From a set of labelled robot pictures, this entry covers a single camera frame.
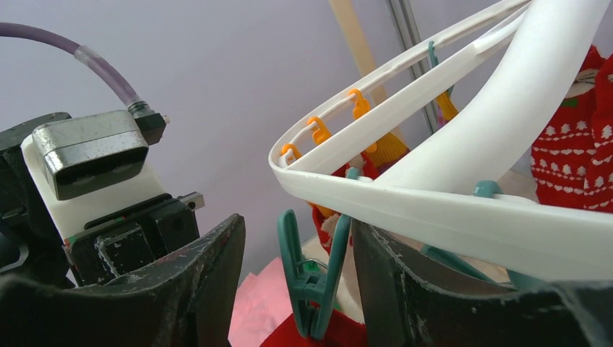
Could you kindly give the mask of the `orange clothespin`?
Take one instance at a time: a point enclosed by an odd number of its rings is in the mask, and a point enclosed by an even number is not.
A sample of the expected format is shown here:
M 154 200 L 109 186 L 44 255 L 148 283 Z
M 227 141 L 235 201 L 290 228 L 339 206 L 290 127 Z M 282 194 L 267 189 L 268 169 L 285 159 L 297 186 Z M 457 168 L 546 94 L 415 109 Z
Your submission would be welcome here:
M 326 127 L 320 117 L 314 116 L 308 119 L 307 124 L 311 126 L 312 139 L 316 146 L 321 145 L 332 137 L 330 130 Z
M 281 167 L 287 167 L 291 165 L 292 163 L 294 163 L 295 161 L 297 161 L 298 159 L 300 159 L 301 157 L 302 157 L 302 154 L 297 148 L 297 146 L 295 146 L 295 144 L 286 143 L 282 146 L 280 150 L 279 165 Z

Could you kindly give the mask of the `white plastic clip hanger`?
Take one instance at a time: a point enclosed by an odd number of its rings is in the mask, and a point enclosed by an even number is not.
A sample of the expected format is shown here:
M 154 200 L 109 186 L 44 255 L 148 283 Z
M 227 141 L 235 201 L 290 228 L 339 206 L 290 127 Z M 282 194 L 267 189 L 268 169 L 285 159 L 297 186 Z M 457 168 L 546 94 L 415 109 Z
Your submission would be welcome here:
M 373 226 L 542 280 L 612 277 L 612 216 L 487 199 L 466 190 L 498 179 L 551 119 L 575 79 L 608 1 L 499 1 L 429 38 L 444 47 L 483 34 L 321 145 L 289 160 L 284 145 L 309 132 L 301 118 L 267 161 L 287 193 Z M 498 50 L 479 93 L 375 180 L 334 172 Z

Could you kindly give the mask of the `red patterned sock pair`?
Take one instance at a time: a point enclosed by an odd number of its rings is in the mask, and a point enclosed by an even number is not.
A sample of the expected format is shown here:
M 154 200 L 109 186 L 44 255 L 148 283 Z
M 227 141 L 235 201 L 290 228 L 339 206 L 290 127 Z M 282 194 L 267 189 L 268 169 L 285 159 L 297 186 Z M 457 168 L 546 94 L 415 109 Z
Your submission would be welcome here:
M 534 141 L 531 174 L 541 204 L 612 212 L 612 58 L 595 46 Z

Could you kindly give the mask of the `teal clothespin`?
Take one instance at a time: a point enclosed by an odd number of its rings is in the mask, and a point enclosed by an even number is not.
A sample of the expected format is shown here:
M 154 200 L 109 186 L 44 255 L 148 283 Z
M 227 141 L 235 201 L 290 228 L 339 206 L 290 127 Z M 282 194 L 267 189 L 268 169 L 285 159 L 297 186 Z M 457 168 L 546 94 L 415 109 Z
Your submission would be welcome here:
M 300 336 L 322 340 L 333 313 L 335 295 L 348 248 L 351 217 L 340 216 L 335 228 L 327 271 L 308 271 L 304 265 L 294 211 L 287 210 L 277 222 L 280 257 L 289 298 Z
M 505 288 L 528 289 L 546 283 L 539 278 L 518 273 L 482 260 L 452 253 L 444 249 L 438 249 L 427 244 L 420 249 L 420 252 L 430 259 L 438 261 L 459 273 Z

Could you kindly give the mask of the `pink cloth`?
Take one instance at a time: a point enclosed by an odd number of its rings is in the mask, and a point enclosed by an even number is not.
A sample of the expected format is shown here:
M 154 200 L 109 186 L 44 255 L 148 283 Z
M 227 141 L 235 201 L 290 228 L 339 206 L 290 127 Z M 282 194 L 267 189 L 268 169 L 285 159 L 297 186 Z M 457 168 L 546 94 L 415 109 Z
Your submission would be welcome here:
M 260 346 L 292 313 L 283 265 L 272 260 L 238 287 L 228 334 L 232 346 Z

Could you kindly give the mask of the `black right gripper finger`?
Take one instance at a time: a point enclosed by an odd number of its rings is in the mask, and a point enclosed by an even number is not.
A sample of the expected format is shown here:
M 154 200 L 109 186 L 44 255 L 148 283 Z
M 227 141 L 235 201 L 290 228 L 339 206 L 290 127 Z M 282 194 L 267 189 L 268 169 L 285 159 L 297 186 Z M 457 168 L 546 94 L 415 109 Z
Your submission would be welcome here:
M 612 283 L 518 291 L 443 265 L 388 232 L 351 226 L 371 346 L 610 346 Z

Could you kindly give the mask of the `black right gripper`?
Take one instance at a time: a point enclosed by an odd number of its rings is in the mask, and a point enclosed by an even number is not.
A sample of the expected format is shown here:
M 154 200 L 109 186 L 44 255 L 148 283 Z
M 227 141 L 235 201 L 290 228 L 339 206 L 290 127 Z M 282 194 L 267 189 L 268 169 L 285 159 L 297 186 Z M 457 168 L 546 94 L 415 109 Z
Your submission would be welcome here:
M 59 290 L 2 277 L 1 344 L 227 346 L 244 218 L 231 215 L 196 240 L 202 195 L 165 192 L 94 220 L 63 242 L 20 150 L 27 131 L 51 114 L 1 133 L 1 271 L 60 288 L 69 287 L 72 271 L 85 287 Z

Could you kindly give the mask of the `wooden drying rack frame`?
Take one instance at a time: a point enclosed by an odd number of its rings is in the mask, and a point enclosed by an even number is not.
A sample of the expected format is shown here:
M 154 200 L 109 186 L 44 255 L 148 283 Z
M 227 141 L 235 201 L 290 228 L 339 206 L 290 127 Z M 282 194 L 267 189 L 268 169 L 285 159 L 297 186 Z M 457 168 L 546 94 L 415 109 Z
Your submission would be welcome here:
M 330 7 L 343 32 L 355 65 L 362 77 L 377 68 L 368 40 L 350 0 L 329 0 Z

